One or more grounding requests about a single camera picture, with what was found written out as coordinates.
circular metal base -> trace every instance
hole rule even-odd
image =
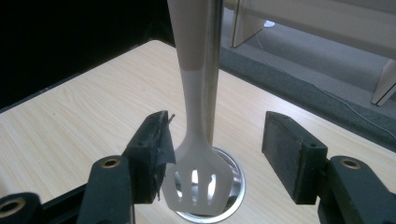
[[[224,159],[233,170],[233,186],[231,188],[230,196],[228,198],[228,202],[226,207],[224,208],[223,213],[218,216],[210,217],[210,216],[200,216],[194,215],[190,213],[182,213],[176,212],[180,217],[184,219],[194,222],[194,223],[215,223],[224,220],[227,217],[230,217],[241,205],[246,190],[246,180],[245,175],[242,172],[242,169],[238,165],[238,163],[225,151],[213,147],[213,150],[222,158]]]

spoon handle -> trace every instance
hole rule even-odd
[[[222,0],[168,0],[185,93],[186,136],[212,144]]]

slotted spoon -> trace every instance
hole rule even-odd
[[[163,195],[178,212],[216,216],[224,211],[233,172],[207,142],[204,131],[204,72],[210,1],[168,0],[186,103],[187,131],[166,168]]]

gray carpet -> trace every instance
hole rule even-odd
[[[230,48],[232,16],[225,9],[223,70],[396,152],[396,94],[371,104],[388,59],[278,23]]]

black clamp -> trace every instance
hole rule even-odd
[[[321,223],[396,223],[396,197],[364,162],[326,159],[327,147],[293,119],[267,112],[262,153],[296,204],[320,198]]]
[[[0,223],[134,223],[134,205],[159,194],[166,163],[175,163],[168,112],[149,115],[121,156],[97,161],[86,185],[41,204],[34,193],[0,199]]]

